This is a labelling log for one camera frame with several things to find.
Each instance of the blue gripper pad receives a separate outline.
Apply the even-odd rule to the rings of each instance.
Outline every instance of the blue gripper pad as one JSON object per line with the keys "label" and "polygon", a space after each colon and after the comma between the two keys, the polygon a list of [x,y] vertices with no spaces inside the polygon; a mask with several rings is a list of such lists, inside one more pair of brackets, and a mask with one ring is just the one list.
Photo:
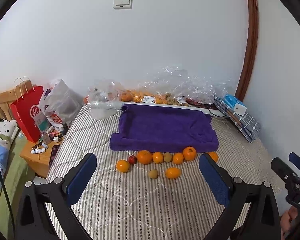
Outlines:
{"label": "blue gripper pad", "polygon": [[291,161],[300,170],[300,157],[294,152],[289,154],[289,161]]}
{"label": "blue gripper pad", "polygon": [[214,162],[208,154],[202,154],[199,158],[199,169],[208,183],[214,197],[220,205],[228,206],[230,203],[230,188],[221,178],[221,175],[212,163],[208,160]]}
{"label": "blue gripper pad", "polygon": [[96,167],[96,156],[92,153],[87,153],[76,167],[69,170],[68,174],[71,173],[72,169],[75,174],[66,188],[66,202],[68,206],[74,205],[79,201]]}

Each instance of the white plastic bag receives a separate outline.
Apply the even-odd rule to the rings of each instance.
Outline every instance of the white plastic bag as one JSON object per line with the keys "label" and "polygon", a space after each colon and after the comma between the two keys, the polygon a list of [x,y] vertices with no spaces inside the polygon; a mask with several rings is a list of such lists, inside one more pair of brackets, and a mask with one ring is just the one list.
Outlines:
{"label": "white plastic bag", "polygon": [[43,87],[43,95],[39,102],[39,108],[54,127],[62,126],[62,123],[70,125],[83,106],[80,95],[61,80],[55,80]]}
{"label": "white plastic bag", "polygon": [[91,117],[97,120],[113,116],[121,109],[119,93],[124,90],[119,82],[99,80],[89,88],[88,107]]}

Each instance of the price label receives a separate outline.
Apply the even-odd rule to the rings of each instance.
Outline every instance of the price label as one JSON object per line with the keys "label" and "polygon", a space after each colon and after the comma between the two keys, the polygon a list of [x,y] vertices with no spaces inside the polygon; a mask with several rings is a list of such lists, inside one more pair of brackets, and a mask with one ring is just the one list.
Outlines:
{"label": "price label", "polygon": [[186,103],[186,101],[183,99],[183,97],[176,98],[176,100],[178,101],[178,103],[179,103],[180,105]]}
{"label": "price label", "polygon": [[154,103],[155,97],[144,96],[142,102],[144,103]]}

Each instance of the plaid pillow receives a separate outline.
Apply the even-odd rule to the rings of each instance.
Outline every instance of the plaid pillow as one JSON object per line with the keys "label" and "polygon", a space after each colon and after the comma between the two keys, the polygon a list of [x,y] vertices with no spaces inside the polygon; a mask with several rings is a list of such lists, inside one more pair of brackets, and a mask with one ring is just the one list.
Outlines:
{"label": "plaid pillow", "polygon": [[234,122],[236,127],[240,130],[249,143],[252,143],[258,138],[261,124],[249,113],[246,112],[244,116],[238,115],[223,101],[222,98],[216,96],[214,96],[214,104],[222,113],[230,117],[232,122]]}

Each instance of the yellow fruit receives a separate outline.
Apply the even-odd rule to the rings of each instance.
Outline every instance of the yellow fruit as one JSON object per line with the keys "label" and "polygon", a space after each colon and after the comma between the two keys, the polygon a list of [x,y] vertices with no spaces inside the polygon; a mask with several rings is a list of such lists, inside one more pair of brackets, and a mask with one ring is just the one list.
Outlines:
{"label": "yellow fruit", "polygon": [[172,154],[171,153],[164,153],[163,158],[164,158],[165,162],[169,163],[169,162],[172,161]]}
{"label": "yellow fruit", "polygon": [[154,163],[162,163],[163,162],[163,154],[161,152],[155,152],[152,155],[152,159]]}
{"label": "yellow fruit", "polygon": [[208,154],[210,155],[212,160],[214,160],[215,162],[217,162],[219,160],[219,156],[216,152],[209,152]]}
{"label": "yellow fruit", "polygon": [[128,163],[126,160],[119,160],[116,167],[120,172],[127,172],[130,168],[130,163]]}
{"label": "yellow fruit", "polygon": [[183,163],[183,154],[182,153],[175,153],[174,155],[173,155],[173,158],[172,158],[172,162],[174,163],[174,164],[181,164],[181,163]]}
{"label": "yellow fruit", "polygon": [[186,161],[193,161],[197,156],[197,151],[193,147],[187,147],[182,154]]}
{"label": "yellow fruit", "polygon": [[156,179],[159,175],[159,172],[157,170],[151,170],[148,172],[148,176],[151,179]]}
{"label": "yellow fruit", "polygon": [[137,160],[141,164],[149,164],[152,160],[152,154],[149,151],[143,150],[137,153]]}
{"label": "yellow fruit", "polygon": [[168,179],[176,179],[180,175],[181,175],[181,170],[178,168],[172,167],[166,170],[166,177]]}

